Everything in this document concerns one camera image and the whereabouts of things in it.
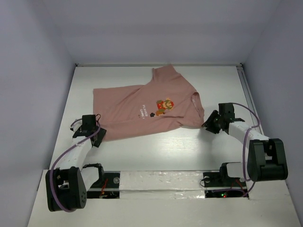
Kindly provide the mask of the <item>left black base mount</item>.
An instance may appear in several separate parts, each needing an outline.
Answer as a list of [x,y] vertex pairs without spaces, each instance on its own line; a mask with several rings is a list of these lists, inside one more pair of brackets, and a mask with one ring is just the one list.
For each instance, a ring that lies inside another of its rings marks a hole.
[[84,165],[82,179],[88,199],[119,199],[120,171],[104,171],[100,163]]

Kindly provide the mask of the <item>pink printed t shirt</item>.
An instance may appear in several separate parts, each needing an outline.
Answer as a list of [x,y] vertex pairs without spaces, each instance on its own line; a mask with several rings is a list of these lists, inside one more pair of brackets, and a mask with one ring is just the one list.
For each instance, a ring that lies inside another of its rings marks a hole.
[[93,113],[100,114],[105,141],[178,129],[200,128],[204,109],[197,90],[172,65],[152,70],[145,85],[96,88]]

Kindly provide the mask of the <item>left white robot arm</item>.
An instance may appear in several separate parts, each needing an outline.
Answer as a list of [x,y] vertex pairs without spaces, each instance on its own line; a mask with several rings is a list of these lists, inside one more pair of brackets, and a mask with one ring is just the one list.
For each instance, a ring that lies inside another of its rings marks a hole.
[[92,186],[106,186],[103,166],[100,163],[84,163],[87,154],[100,146],[107,132],[101,128],[100,117],[100,114],[83,115],[71,124],[72,146],[54,161],[45,175],[50,212],[82,209]]

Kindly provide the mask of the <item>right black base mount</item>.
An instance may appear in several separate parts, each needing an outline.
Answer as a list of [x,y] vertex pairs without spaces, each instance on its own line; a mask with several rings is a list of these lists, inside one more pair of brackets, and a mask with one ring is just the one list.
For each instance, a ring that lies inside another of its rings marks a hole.
[[204,172],[199,184],[206,198],[243,198],[248,197],[245,182],[239,177],[228,176],[227,164],[223,163],[217,172]]

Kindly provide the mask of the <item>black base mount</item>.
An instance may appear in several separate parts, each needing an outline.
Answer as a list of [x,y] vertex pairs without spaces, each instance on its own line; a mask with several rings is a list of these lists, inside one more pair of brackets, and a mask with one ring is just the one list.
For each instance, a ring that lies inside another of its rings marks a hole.
[[204,172],[199,184],[206,198],[243,198],[248,197],[245,182],[239,177],[228,176],[227,164],[223,163],[217,172]]
[[119,199],[120,171],[104,171],[100,163],[84,165],[82,179],[88,199]]

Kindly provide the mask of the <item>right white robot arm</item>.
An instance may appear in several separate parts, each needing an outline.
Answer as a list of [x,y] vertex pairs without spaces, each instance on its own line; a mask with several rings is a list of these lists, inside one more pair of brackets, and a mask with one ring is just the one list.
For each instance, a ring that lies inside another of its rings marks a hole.
[[[249,126],[242,118],[237,118],[235,105],[248,110],[256,118],[257,124]],[[238,103],[220,103],[218,107],[219,110],[214,110],[202,127],[213,134],[223,131],[242,143],[242,171],[245,181],[287,179],[288,167],[282,140],[271,139],[257,132],[255,129],[260,126],[260,120],[248,107]]]

